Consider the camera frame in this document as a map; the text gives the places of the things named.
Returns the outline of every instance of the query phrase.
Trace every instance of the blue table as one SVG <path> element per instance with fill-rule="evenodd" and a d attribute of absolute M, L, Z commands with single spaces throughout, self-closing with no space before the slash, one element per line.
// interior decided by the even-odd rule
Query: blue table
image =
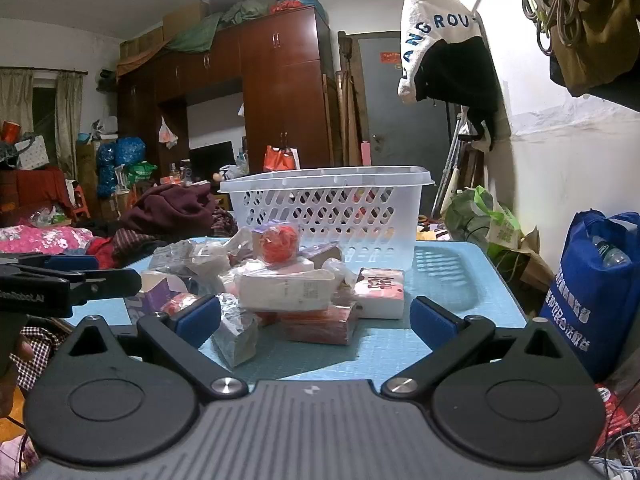
<path fill-rule="evenodd" d="M 145 270 L 149 258 L 131 267 Z M 465 242 L 416 242 L 414 264 L 405 276 L 404 318 L 360 320 L 350 346 L 286 341 L 279 324 L 260 330 L 257 356 L 233 372 L 249 384 L 260 379 L 371 379 L 376 388 L 431 350 L 409 325 L 409 306 L 415 296 L 427 296 L 460 317 L 481 314 L 497 326 L 526 324 L 517 302 L 494 266 L 475 245 Z M 129 324 L 124 301 L 98 300 L 74 308 L 69 320 L 99 314 L 109 324 Z M 227 367 L 211 340 L 200 351 Z"/>

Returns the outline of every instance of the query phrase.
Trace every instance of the television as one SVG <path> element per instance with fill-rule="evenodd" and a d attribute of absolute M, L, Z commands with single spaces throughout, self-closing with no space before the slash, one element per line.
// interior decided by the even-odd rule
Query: television
<path fill-rule="evenodd" d="M 189 150 L 189 159 L 194 182 L 211 180 L 211 176 L 222 166 L 236 163 L 234 147 L 230 140 Z"/>

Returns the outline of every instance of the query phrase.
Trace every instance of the window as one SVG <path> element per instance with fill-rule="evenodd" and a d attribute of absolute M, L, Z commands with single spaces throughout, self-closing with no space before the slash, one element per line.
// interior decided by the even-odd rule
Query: window
<path fill-rule="evenodd" d="M 33 132 L 44 137 L 49 163 L 56 166 L 56 89 L 33 88 Z"/>

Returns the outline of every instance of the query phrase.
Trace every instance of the ribbed gray surface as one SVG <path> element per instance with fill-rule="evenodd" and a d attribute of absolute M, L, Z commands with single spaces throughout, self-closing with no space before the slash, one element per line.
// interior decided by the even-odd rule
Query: ribbed gray surface
<path fill-rule="evenodd" d="M 263 381 L 244 399 L 211 404 L 182 443 L 148 462 L 108 472 L 73 471 L 46 462 L 29 478 L 589 480 L 599 476 L 584 463 L 524 473 L 472 462 L 437 439 L 417 406 L 382 399 L 368 381 Z"/>

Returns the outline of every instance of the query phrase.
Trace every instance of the orange plastic stool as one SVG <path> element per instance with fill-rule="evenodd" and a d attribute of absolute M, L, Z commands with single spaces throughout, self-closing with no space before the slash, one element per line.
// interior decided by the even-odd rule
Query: orange plastic stool
<path fill-rule="evenodd" d="M 82 192 L 82 186 L 79 184 L 74 188 L 74 194 L 76 196 L 76 208 L 71 210 L 71 218 L 74 222 L 78 221 L 78 215 L 85 214 L 87 219 L 91 218 L 89 209 L 86 206 L 86 200 L 84 199 L 84 192 Z"/>

